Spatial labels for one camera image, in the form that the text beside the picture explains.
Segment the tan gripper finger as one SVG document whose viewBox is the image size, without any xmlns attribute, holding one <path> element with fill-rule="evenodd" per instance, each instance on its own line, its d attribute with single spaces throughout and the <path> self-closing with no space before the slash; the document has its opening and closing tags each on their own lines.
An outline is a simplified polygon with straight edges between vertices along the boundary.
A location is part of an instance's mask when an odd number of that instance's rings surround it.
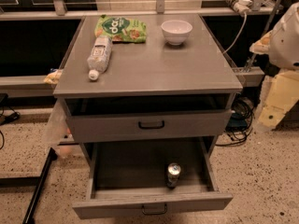
<svg viewBox="0 0 299 224">
<path fill-rule="evenodd" d="M 269 52 L 271 31 L 263 35 L 258 41 L 249 47 L 249 51 L 255 54 L 267 54 Z"/>
</svg>

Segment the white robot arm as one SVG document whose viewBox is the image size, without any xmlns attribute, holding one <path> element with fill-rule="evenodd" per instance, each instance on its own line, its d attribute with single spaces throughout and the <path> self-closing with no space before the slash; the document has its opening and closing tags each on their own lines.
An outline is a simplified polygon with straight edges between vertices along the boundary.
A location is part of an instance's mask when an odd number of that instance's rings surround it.
<svg viewBox="0 0 299 224">
<path fill-rule="evenodd" d="M 299 2 L 292 4 L 274 28 L 253 43 L 249 51 L 266 54 L 271 64 L 299 69 Z"/>
</svg>

